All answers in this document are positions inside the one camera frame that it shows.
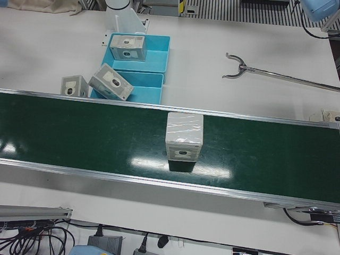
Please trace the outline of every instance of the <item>green conveyor belt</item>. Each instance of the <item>green conveyor belt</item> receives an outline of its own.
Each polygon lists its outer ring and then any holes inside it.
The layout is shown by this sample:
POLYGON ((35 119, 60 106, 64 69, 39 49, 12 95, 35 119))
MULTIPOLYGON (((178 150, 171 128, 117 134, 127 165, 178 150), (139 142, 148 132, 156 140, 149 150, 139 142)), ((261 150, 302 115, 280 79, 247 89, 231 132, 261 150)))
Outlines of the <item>green conveyor belt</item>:
POLYGON ((339 130, 205 116, 199 161, 170 171, 166 121, 164 110, 0 93, 0 158, 340 203, 339 130))

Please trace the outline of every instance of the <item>plastic wrap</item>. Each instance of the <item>plastic wrap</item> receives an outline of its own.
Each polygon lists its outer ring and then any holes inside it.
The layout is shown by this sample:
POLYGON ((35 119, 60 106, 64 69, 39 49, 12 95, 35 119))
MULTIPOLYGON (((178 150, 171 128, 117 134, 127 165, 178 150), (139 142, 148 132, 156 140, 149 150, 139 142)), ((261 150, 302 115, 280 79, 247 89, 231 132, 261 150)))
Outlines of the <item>plastic wrap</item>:
POLYGON ((196 162, 203 145, 203 115, 168 113, 165 143, 169 160, 196 162))

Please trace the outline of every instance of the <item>cable bundle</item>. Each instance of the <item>cable bundle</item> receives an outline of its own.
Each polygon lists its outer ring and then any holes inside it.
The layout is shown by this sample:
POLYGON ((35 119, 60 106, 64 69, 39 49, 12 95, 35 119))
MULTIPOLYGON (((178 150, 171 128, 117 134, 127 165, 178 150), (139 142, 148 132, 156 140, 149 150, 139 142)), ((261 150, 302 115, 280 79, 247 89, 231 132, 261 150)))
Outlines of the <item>cable bundle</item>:
POLYGON ((40 243, 43 237, 48 237, 49 242, 49 253, 52 255, 66 255, 66 242, 67 235, 70 235, 75 245, 74 236, 70 231, 63 227, 57 226, 46 226, 37 228, 20 228, 17 235, 8 238, 0 239, 0 252, 8 247, 10 255, 25 255, 27 254, 34 244, 37 243, 37 251, 35 255, 38 255, 40 249, 40 243), (63 231, 64 238, 58 237, 52 234, 52 230, 63 231), (55 253, 52 239, 57 239, 61 243, 61 248, 58 253, 55 253))

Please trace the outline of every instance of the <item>gray box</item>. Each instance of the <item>gray box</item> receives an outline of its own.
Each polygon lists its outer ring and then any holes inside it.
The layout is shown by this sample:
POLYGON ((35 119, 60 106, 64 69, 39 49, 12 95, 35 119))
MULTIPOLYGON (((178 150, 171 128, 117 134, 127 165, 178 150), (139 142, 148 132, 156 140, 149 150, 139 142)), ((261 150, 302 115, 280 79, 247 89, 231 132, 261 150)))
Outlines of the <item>gray box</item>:
POLYGON ((168 160, 196 162, 203 146, 203 115, 168 113, 165 145, 168 160))
POLYGON ((145 61, 147 54, 145 36, 115 35, 110 49, 116 60, 145 61))
POLYGON ((133 251, 133 255, 158 255, 152 252, 147 251, 146 253, 139 252, 138 249, 135 249, 133 251))
POLYGON ((89 85, 103 97, 113 100, 126 101, 133 91, 133 86, 107 64, 92 76, 89 85))
POLYGON ((63 77, 60 94, 70 97, 88 97, 89 86, 81 75, 63 77))
POLYGON ((87 245, 101 248, 115 255, 121 255, 122 251, 122 236, 89 236, 87 245))

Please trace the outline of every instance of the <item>white box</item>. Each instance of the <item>white box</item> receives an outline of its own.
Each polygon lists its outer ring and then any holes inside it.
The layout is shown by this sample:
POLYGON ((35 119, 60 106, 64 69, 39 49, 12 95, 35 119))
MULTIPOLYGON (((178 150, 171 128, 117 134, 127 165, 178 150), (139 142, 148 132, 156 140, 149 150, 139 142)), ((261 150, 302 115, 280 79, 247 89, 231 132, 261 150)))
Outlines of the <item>white box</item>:
POLYGON ((168 113, 165 145, 168 160, 196 162, 203 145, 203 115, 168 113))
POLYGON ((110 49, 115 60, 145 61, 147 54, 144 36, 114 35, 110 49))
POLYGON ((81 75, 62 77, 60 94, 70 97, 88 97, 89 86, 81 75))
POLYGON ((92 76, 89 85, 107 99, 126 101, 133 86, 113 70, 108 64, 104 64, 92 76))

